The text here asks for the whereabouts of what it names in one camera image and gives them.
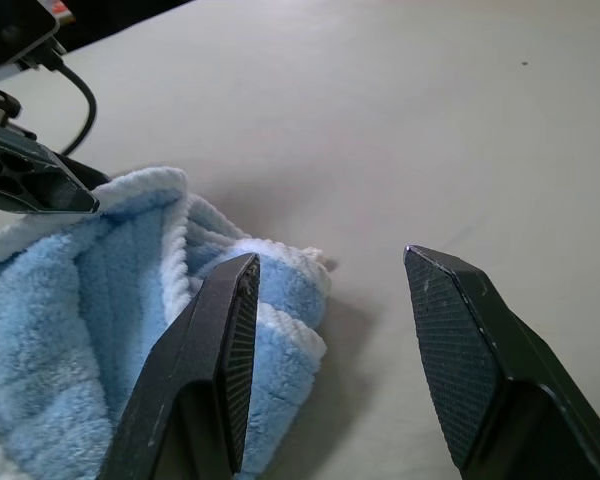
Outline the light blue towel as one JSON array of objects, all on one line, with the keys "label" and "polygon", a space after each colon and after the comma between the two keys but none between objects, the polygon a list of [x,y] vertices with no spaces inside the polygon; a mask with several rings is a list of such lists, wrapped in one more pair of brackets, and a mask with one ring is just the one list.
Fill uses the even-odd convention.
[{"label": "light blue towel", "polygon": [[92,215],[0,230],[0,480],[95,480],[150,348],[219,263],[260,258],[246,449],[257,480],[307,399],[326,346],[322,253],[244,233],[153,167],[99,186]]}]

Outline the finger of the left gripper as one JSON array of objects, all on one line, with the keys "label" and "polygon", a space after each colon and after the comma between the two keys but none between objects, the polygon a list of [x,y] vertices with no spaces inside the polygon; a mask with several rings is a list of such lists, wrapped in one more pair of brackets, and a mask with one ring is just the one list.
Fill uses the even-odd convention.
[{"label": "finger of the left gripper", "polygon": [[56,156],[88,190],[94,190],[100,185],[110,182],[110,178],[99,170],[77,162],[60,153],[57,153]]},{"label": "finger of the left gripper", "polygon": [[57,152],[0,127],[0,210],[94,213],[100,202],[58,160]]}]

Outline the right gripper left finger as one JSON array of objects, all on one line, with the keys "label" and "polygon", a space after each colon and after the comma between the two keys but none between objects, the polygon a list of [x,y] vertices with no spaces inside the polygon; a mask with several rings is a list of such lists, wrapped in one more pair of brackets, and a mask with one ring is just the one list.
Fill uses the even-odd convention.
[{"label": "right gripper left finger", "polygon": [[233,480],[255,357],[260,261],[218,264],[147,356],[98,480]]}]

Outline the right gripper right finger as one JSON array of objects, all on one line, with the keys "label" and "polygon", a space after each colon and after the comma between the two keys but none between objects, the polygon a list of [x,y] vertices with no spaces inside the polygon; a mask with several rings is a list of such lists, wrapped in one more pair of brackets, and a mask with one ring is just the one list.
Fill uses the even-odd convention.
[{"label": "right gripper right finger", "polygon": [[600,480],[600,417],[488,276],[416,245],[404,266],[430,396],[462,480]]}]

